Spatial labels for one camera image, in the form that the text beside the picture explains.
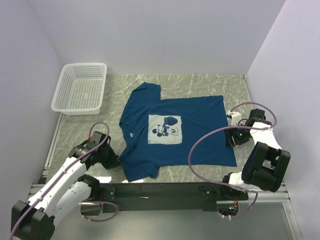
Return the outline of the blue printed t-shirt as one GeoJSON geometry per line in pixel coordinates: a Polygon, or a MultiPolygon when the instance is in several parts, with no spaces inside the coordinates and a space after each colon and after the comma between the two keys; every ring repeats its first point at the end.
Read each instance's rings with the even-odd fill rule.
{"type": "Polygon", "coordinates": [[[227,125],[221,95],[161,99],[158,84],[142,83],[131,92],[119,121],[126,179],[156,178],[160,167],[189,163],[236,167],[222,131],[227,125]]]}

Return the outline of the white perforated plastic basket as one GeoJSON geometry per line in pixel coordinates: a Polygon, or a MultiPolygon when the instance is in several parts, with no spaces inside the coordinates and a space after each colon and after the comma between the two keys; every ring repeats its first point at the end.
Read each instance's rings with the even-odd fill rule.
{"type": "Polygon", "coordinates": [[[107,69],[106,64],[98,62],[66,64],[61,70],[51,109],[68,116],[98,115],[107,69]]]}

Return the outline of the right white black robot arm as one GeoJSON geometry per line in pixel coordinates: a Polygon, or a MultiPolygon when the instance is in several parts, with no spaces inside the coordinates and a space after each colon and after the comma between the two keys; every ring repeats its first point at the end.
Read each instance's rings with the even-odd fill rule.
{"type": "Polygon", "coordinates": [[[266,120],[265,111],[256,108],[250,111],[244,123],[245,127],[253,129],[232,128],[224,131],[226,147],[234,148],[252,139],[254,148],[241,172],[231,172],[223,177],[225,184],[219,187],[222,198],[232,199],[237,194],[236,186],[270,192],[276,192],[280,188],[291,154],[277,143],[271,125],[266,120]]]}

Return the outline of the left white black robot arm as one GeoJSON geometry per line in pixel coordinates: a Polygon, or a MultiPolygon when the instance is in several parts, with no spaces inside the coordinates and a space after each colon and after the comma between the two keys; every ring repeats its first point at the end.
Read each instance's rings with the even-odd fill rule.
{"type": "Polygon", "coordinates": [[[74,147],[58,172],[27,201],[17,201],[11,210],[10,239],[49,240],[60,221],[78,204],[97,205],[99,210],[114,203],[115,188],[103,192],[100,181],[86,171],[96,163],[108,170],[120,165],[110,146],[110,136],[91,132],[87,140],[74,147]]]}

